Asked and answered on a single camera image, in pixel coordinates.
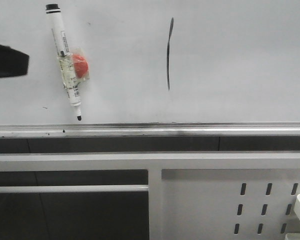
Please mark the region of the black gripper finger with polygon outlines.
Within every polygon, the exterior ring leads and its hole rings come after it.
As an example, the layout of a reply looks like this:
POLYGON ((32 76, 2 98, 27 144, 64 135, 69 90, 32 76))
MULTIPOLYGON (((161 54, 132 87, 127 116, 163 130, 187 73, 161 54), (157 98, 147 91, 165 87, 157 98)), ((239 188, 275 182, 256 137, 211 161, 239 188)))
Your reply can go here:
POLYGON ((28 74, 30 56, 0 44, 0 78, 20 77, 28 74))

